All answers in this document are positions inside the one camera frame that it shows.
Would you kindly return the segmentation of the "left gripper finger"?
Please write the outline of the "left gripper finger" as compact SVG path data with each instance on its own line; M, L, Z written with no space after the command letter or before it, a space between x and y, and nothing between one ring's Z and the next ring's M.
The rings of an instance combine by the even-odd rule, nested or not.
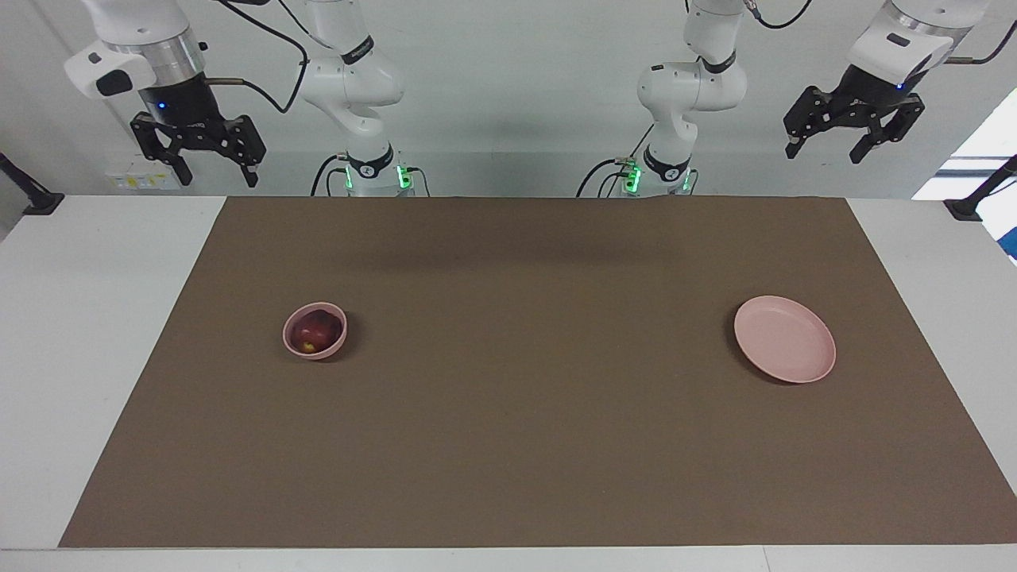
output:
M829 94L815 85L804 88L783 119L788 138L785 146L788 160L798 156L809 137L829 130L828 111Z
M860 164L876 146L900 142L918 122L926 106L920 95L908 95L902 102L879 110L868 119L868 133L853 146L849 153L851 163Z

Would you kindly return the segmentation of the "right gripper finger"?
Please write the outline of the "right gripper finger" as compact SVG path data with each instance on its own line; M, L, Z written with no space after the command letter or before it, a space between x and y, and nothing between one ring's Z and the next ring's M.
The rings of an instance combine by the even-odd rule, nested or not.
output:
M250 116L228 121L228 157L238 165L248 188L257 186L258 169L268 150Z
M182 186L192 184L193 174L186 160L180 155L181 145L175 140L170 141L170 145L161 141L162 126L148 112L139 112L135 115L130 121L130 127L138 148L146 159L157 160L171 168Z

